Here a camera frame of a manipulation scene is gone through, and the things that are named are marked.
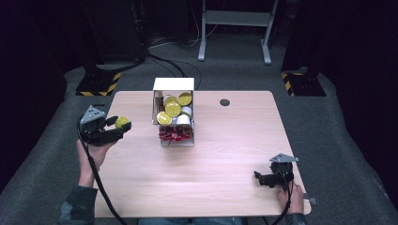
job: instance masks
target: metal stand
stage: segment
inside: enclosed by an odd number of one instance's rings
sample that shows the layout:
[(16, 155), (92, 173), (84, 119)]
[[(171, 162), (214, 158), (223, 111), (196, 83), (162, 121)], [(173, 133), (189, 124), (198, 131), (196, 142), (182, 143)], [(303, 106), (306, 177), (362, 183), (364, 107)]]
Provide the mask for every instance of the metal stand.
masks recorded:
[(271, 57), (269, 55), (268, 40), (271, 32), (271, 27), (274, 21), (276, 7), (279, 0), (275, 0), (272, 5), (271, 12), (241, 12), (241, 11), (218, 11), (206, 10), (206, 0), (203, 0), (202, 5), (202, 39), (199, 48), (198, 60), (205, 60), (206, 53), (206, 25), (207, 24), (222, 24), (222, 25), (245, 25), (245, 26), (264, 26), (267, 31), (264, 38), (261, 39), (261, 48), (263, 50), (264, 62), (266, 65), (271, 64)]

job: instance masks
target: wire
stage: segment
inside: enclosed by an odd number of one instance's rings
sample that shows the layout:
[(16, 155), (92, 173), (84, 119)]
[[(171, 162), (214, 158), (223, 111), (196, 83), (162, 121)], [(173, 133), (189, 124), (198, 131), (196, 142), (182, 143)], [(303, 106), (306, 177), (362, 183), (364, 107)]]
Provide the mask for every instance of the wire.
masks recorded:
[[(225, 0), (222, 1), (222, 11), (224, 10), (224, 7), (225, 7)], [(214, 28), (206, 35), (206, 38), (209, 37), (214, 30), (216, 30), (217, 26), (218, 25), (214, 26)]]
[(264, 222), (266, 223), (266, 225), (269, 225), (267, 219), (265, 217), (263, 217)]
[[(89, 17), (89, 13), (87, 11), (87, 5), (84, 4), (84, 1), (83, 2), (79, 1), (79, 4), (82, 7), (82, 9), (84, 10), (85, 17), (87, 18), (87, 20), (89, 22), (89, 25), (91, 27), (91, 30), (93, 31), (94, 36), (102, 44), (102, 46), (105, 49), (105, 51), (108, 52), (108, 54), (110, 54), (111, 57), (115, 61), (117, 61), (116, 58), (115, 58), (116, 54), (113, 53), (110, 50), (110, 48), (108, 47), (108, 45), (103, 40), (103, 38), (100, 35), (100, 33), (97, 31), (95, 25), (93, 24), (93, 21)], [(144, 30), (145, 29), (144, 25), (140, 26), (139, 24), (137, 24), (138, 22), (145, 23), (145, 17), (144, 17), (144, 11), (143, 11), (143, 2), (141, 1), (141, 6), (138, 6), (138, 4), (136, 4), (136, 2), (131, 1), (131, 12), (133, 14), (133, 19), (134, 19), (134, 22), (135, 22), (135, 25), (136, 25), (136, 29), (137, 29), (137, 37), (138, 37), (138, 39), (141, 42), (140, 43), (141, 44), (141, 46), (140, 46), (140, 49), (141, 49), (140, 54), (141, 54), (141, 56), (138, 57), (137, 59), (135, 59), (132, 62), (132, 64), (129, 65), (129, 66), (115, 68), (115, 69), (106, 69), (106, 70), (105, 69), (101, 69), (101, 70), (104, 70), (104, 71), (107, 71), (107, 72), (118, 73), (118, 72), (123, 72), (123, 71), (129, 70), (129, 69), (135, 68), (135, 67), (141, 65), (144, 62), (145, 54), (146, 54), (146, 51), (147, 51), (147, 46), (146, 46), (147, 33)]]
[(290, 200), (291, 200), (292, 193), (293, 193), (293, 182), (292, 182), (292, 190), (290, 190), (289, 184), (287, 183), (286, 178), (284, 178), (284, 175), (281, 173), (280, 170), (278, 170), (278, 169), (276, 169), (276, 170), (282, 175), (282, 179), (283, 179), (283, 181), (284, 181), (284, 184), (285, 184), (286, 187), (287, 187), (287, 202), (286, 202), (286, 205), (285, 205), (285, 207), (284, 207), (284, 210), (283, 210), (282, 213), (277, 217), (277, 219), (272, 223), (272, 225), (278, 224), (278, 223), (284, 218), (284, 216), (286, 215), (287, 210), (290, 208), (290, 203), (291, 203)]
[(178, 44), (178, 43), (180, 43), (180, 42), (175, 42), (175, 41), (172, 41), (172, 42), (164, 42), (164, 43), (162, 43), (162, 44), (158, 44), (158, 45), (155, 45), (155, 46), (151, 46), (151, 47), (149, 47), (148, 49), (153, 49), (153, 48), (157, 48), (157, 47), (160, 47), (160, 46), (163, 46), (163, 45)]
[(150, 41), (150, 45), (157, 44), (158, 42), (161, 42), (161, 40), (165, 40), (165, 39), (167, 39), (167, 37), (158, 37), (157, 39), (154, 38)]
[(94, 161), (94, 159), (90, 156), (90, 152), (88, 151), (88, 144), (85, 144), (82, 138), (82, 135), (80, 134), (80, 121), (82, 120), (83, 116), (80, 116), (78, 121), (77, 121), (77, 135), (79, 137), (80, 142), (82, 143), (83, 149), (85, 151), (85, 154), (87, 155), (87, 159), (90, 163), (90, 167), (91, 170), (93, 171), (94, 174), (94, 178), (97, 182), (97, 185), (99, 187), (99, 191), (102, 194), (104, 200), (106, 201), (106, 204), (108, 205), (109, 210), (111, 210), (111, 213), (114, 215), (115, 218), (117, 218), (117, 220), (124, 225), (127, 225), (126, 221), (123, 220), (122, 217), (120, 217), (120, 215), (116, 212), (116, 210), (114, 209), (114, 206), (111, 203), (111, 200), (108, 197), (108, 194), (105, 191), (105, 188), (103, 187), (103, 184), (100, 180), (100, 175), (99, 172), (97, 171), (97, 167), (96, 167), (96, 162)]
[(191, 6), (191, 13), (192, 13), (192, 17), (193, 20), (195, 21), (195, 25), (196, 25), (196, 31), (197, 31), (197, 36), (196, 36), (196, 40), (193, 42), (193, 44), (191, 45), (183, 45), (185, 47), (192, 47), (193, 45), (195, 45), (198, 41), (199, 41), (199, 37), (200, 37), (200, 32), (199, 32), (199, 25), (198, 25), (198, 21), (196, 21), (196, 17), (195, 14), (193, 13), (193, 7), (192, 7), (192, 0), (190, 0), (190, 6)]
[(165, 69), (169, 70), (169, 71), (173, 74), (173, 76), (176, 78), (175, 73), (174, 73), (170, 68), (166, 67), (165, 65), (162, 65), (161, 63), (159, 63), (158, 61), (156, 61), (156, 60), (153, 59), (153, 58), (150, 58), (150, 59), (152, 59), (153, 62), (155, 62), (155, 63), (161, 65), (161, 66), (164, 67)]
[(197, 90), (197, 89), (199, 88), (199, 86), (200, 86), (200, 84), (201, 84), (201, 82), (202, 82), (202, 77), (203, 77), (203, 75), (202, 75), (202, 72), (199, 70), (198, 67), (196, 67), (196, 66), (194, 66), (194, 65), (192, 65), (192, 64), (190, 64), (190, 63), (187, 63), (187, 62), (181, 62), (181, 61), (177, 61), (177, 60), (163, 59), (163, 58), (160, 58), (160, 57), (158, 57), (158, 56), (156, 56), (156, 55), (153, 55), (153, 54), (151, 54), (151, 53), (148, 53), (148, 56), (149, 56), (155, 63), (157, 63), (157, 64), (161, 65), (162, 67), (166, 68), (167, 70), (169, 70), (169, 71), (173, 74), (174, 77), (176, 77), (176, 75), (175, 75), (175, 73), (174, 73), (171, 69), (169, 69), (169, 68), (166, 67), (165, 65), (160, 64), (160, 63), (157, 62), (156, 60), (169, 63), (169, 64), (172, 65), (174, 68), (176, 68), (178, 71), (180, 71), (181, 76), (182, 76), (183, 78), (188, 78), (188, 76), (184, 73), (184, 71), (182, 71), (181, 67), (180, 67), (179, 65), (177, 65), (176, 63), (187, 64), (187, 65), (189, 65), (189, 66), (195, 68), (195, 69), (198, 71), (199, 76), (200, 76), (200, 78), (199, 78), (199, 83), (198, 83), (198, 85), (196, 86), (195, 90)]

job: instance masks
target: hand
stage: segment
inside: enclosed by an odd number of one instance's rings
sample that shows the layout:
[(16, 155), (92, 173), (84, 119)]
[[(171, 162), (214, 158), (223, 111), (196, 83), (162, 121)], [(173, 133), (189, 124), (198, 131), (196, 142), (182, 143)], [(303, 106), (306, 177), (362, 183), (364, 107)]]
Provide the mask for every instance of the hand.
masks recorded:
[[(292, 196), (290, 197), (290, 208), (287, 210), (287, 214), (293, 214), (293, 213), (304, 213), (304, 193), (302, 192), (301, 186), (296, 185), (294, 181), (291, 181), (289, 183), (289, 188), (292, 188), (293, 186), (293, 191), (292, 191)], [(282, 208), (286, 206), (286, 202), (288, 199), (288, 194), (287, 191), (284, 192), (282, 187), (279, 187), (279, 192), (278, 192), (278, 200), (279, 204), (281, 205)]]
[[(110, 142), (104, 144), (103, 146), (94, 146), (90, 144), (88, 145), (88, 152), (96, 163), (97, 171), (100, 170), (100, 166), (105, 160), (105, 156), (109, 148), (111, 148), (115, 143), (116, 142)], [(82, 187), (92, 188), (94, 186), (94, 174), (91, 170), (90, 163), (87, 159), (87, 154), (85, 153), (80, 140), (76, 142), (76, 147), (80, 166), (80, 178), (78, 185)]]

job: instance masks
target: sleeve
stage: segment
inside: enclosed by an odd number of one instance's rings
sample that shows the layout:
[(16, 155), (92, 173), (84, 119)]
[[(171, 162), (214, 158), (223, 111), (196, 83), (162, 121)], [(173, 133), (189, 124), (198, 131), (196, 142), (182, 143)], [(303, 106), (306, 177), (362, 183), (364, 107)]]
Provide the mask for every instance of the sleeve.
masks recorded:
[(304, 214), (296, 213), (296, 214), (287, 214), (285, 217), (287, 225), (308, 225), (307, 218)]
[(76, 186), (61, 206), (58, 224), (94, 224), (97, 189)]

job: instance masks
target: wooden table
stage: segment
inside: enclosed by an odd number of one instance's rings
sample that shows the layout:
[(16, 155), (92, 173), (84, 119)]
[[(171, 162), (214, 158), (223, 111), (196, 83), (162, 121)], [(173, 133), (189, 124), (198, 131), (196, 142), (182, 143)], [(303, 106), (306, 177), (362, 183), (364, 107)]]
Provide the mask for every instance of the wooden table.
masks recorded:
[[(132, 128), (109, 152), (99, 175), (124, 218), (277, 216), (277, 188), (260, 186), (253, 171), (271, 174), (269, 159), (293, 156), (268, 91), (194, 92), (194, 147), (161, 147), (152, 125), (151, 91), (117, 92), (108, 116)], [(220, 100), (229, 99), (229, 106)], [(297, 184), (302, 184), (294, 162)], [(304, 201), (305, 214), (311, 212)], [(101, 194), (96, 217), (112, 217)]]

